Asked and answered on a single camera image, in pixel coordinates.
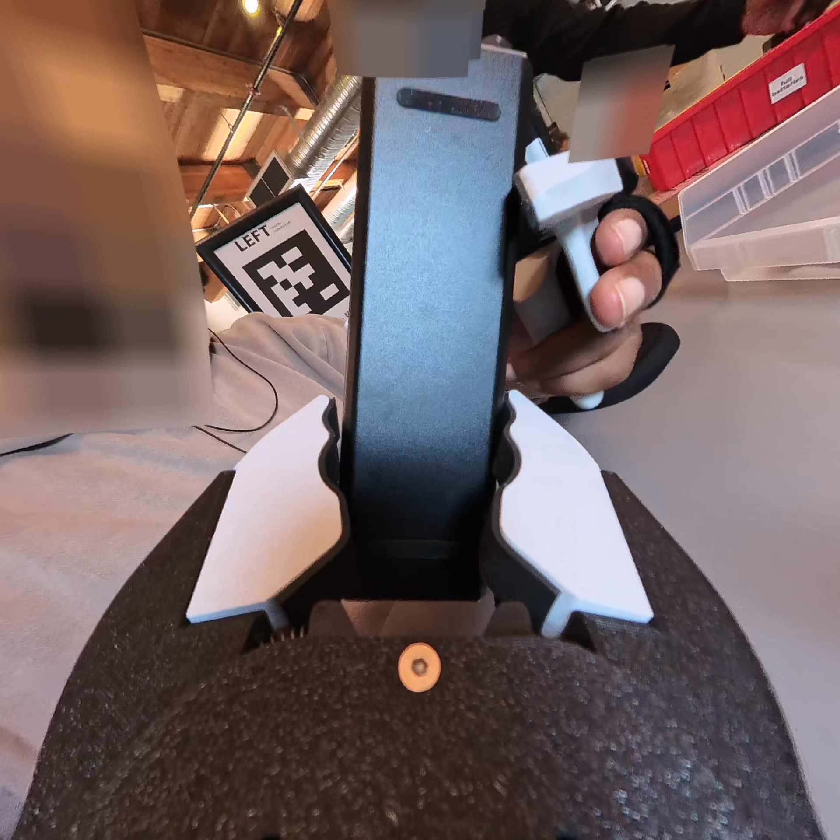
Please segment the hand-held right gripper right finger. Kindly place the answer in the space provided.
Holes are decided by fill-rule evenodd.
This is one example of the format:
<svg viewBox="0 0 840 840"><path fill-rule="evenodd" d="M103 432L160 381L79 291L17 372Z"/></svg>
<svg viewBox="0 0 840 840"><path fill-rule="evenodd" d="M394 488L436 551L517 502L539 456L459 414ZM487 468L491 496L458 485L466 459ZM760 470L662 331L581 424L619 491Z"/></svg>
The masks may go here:
<svg viewBox="0 0 840 840"><path fill-rule="evenodd" d="M525 395L507 394L490 514L489 588L560 637L573 613L648 624L654 611L599 465Z"/></svg>

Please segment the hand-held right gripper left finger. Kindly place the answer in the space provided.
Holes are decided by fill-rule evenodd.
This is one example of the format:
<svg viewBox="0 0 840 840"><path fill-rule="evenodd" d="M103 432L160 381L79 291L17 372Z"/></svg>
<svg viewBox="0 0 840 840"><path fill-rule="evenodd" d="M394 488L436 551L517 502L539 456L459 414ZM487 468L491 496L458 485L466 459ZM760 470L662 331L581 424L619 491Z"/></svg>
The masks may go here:
<svg viewBox="0 0 840 840"><path fill-rule="evenodd" d="M295 624L290 598L343 545L335 399L320 395L237 465L185 618L264 613Z"/></svg>

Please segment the slim grey usb hub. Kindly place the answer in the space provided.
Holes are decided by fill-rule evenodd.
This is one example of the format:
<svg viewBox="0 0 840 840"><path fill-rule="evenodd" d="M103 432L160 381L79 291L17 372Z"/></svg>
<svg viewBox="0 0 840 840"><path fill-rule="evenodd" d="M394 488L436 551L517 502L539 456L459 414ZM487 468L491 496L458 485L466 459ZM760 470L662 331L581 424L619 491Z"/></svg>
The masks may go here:
<svg viewBox="0 0 840 840"><path fill-rule="evenodd" d="M532 71L365 79L341 487L361 600L475 600L494 495Z"/></svg>

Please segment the clear plastic box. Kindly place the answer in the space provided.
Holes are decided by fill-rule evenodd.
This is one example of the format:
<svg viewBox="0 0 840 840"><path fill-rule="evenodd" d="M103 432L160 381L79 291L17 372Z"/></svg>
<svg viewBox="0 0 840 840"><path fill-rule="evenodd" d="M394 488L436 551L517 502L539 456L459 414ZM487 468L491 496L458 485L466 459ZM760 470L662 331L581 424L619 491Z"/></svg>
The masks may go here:
<svg viewBox="0 0 840 840"><path fill-rule="evenodd" d="M680 193L695 270L727 281L838 278L838 120L835 88Z"/></svg>

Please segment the person's left forearm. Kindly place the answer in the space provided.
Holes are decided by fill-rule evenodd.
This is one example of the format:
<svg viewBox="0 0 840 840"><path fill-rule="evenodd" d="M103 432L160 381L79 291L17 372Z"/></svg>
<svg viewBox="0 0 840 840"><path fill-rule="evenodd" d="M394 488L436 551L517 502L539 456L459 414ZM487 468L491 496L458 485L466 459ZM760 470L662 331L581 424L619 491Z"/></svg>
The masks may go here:
<svg viewBox="0 0 840 840"><path fill-rule="evenodd" d="M252 313L209 341L210 425L263 434L325 395L343 415L348 332L344 320Z"/></svg>

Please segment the person's left hand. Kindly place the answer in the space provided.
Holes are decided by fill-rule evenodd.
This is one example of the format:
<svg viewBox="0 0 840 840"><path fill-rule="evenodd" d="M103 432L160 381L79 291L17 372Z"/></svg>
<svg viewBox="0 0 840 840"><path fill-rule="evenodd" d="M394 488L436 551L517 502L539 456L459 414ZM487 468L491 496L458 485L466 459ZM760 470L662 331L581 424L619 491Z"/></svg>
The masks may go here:
<svg viewBox="0 0 840 840"><path fill-rule="evenodd" d="M623 207L605 215L592 241L601 277L591 294L600 331L588 318L540 343L511 318L507 385L529 396L588 396L624 382L641 347L641 314L659 296L662 269L644 246L642 215Z"/></svg>

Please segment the red plastic bin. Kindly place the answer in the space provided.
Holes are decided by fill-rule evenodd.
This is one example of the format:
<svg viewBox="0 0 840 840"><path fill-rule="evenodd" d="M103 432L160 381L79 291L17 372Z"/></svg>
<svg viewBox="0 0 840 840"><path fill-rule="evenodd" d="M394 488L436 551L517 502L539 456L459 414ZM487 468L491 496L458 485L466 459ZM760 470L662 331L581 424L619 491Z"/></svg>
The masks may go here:
<svg viewBox="0 0 840 840"><path fill-rule="evenodd" d="M640 156L656 192L679 188L839 84L838 4L654 133Z"/></svg>

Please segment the white cardboard box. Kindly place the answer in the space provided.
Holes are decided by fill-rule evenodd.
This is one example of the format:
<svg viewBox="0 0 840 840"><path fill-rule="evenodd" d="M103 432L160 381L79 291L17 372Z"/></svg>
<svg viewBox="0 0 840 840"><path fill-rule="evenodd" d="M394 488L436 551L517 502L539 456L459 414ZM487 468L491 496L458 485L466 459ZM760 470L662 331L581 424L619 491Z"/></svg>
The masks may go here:
<svg viewBox="0 0 840 840"><path fill-rule="evenodd" d="M765 37L746 38L738 45L714 49L668 72L656 130L718 89L763 56Z"/></svg>

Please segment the silver air duct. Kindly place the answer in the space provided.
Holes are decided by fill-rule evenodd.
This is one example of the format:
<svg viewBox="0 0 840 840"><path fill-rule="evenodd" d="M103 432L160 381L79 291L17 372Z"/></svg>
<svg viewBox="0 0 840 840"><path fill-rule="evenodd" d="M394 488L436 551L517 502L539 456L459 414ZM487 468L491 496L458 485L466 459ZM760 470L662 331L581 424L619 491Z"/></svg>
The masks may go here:
<svg viewBox="0 0 840 840"><path fill-rule="evenodd" d="M311 191L360 126L362 77L339 76L288 155L294 184Z"/></svg>

